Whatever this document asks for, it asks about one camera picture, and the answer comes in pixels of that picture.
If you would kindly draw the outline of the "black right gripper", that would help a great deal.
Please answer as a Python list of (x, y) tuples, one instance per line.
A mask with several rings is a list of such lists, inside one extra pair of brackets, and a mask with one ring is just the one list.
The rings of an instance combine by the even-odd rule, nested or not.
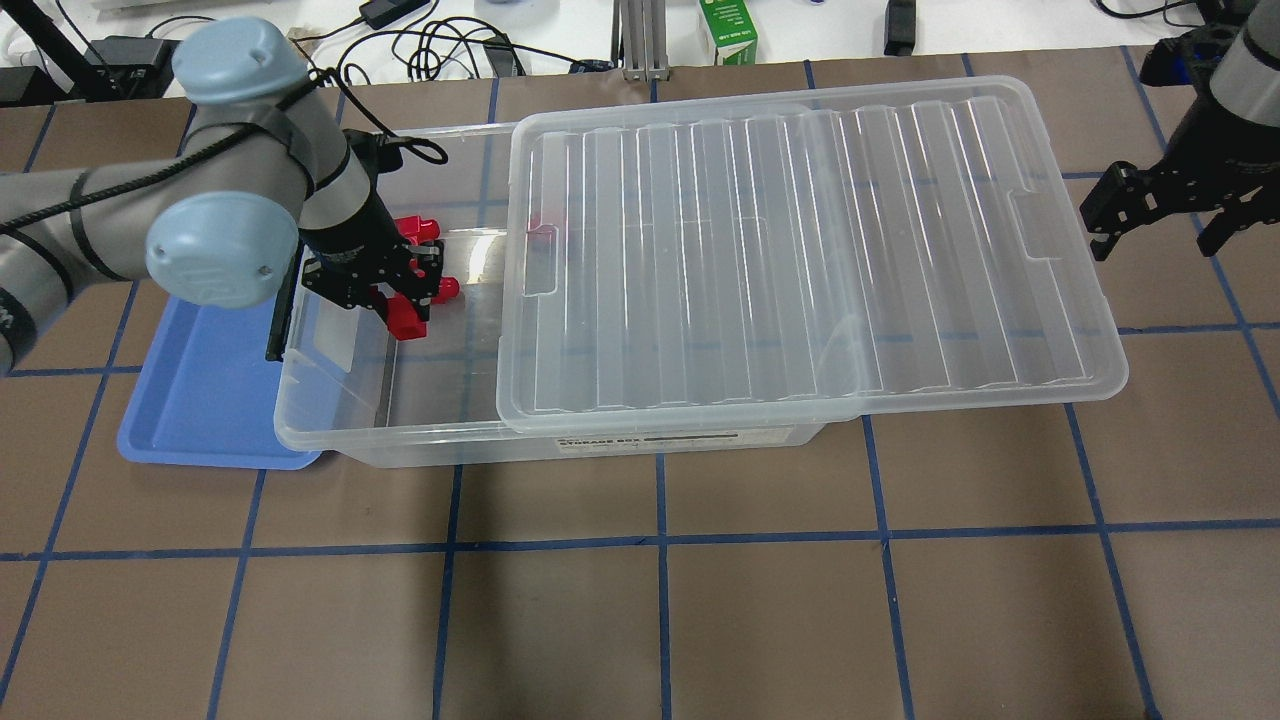
[(1207, 94), (1190, 105), (1160, 161), (1149, 169), (1112, 163), (1080, 205), (1098, 263), (1138, 227), (1203, 211), (1212, 215), (1197, 237), (1206, 258), (1236, 232), (1279, 219), (1277, 128), (1236, 117)]

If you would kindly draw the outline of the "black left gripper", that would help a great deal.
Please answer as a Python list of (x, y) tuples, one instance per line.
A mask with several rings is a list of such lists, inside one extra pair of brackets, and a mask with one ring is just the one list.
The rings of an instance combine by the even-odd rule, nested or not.
[(338, 307), (362, 307), (388, 325), (426, 325), (431, 300), (424, 306), (387, 284), (393, 254), (403, 243), (396, 218), (376, 191), (344, 220), (316, 229), (302, 228), (300, 237), (311, 252), (301, 283)]

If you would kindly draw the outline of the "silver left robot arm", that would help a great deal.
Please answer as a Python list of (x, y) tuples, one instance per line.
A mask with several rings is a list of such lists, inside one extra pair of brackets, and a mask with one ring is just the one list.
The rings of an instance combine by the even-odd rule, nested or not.
[(342, 129), (320, 76), (270, 22), (234, 17), (182, 41), (195, 114), (178, 158), (3, 177), (3, 373), (90, 287), (150, 278), (200, 306), (289, 306), (298, 288), (425, 336), (457, 295), (439, 227), (406, 236), (378, 192), (429, 138)]

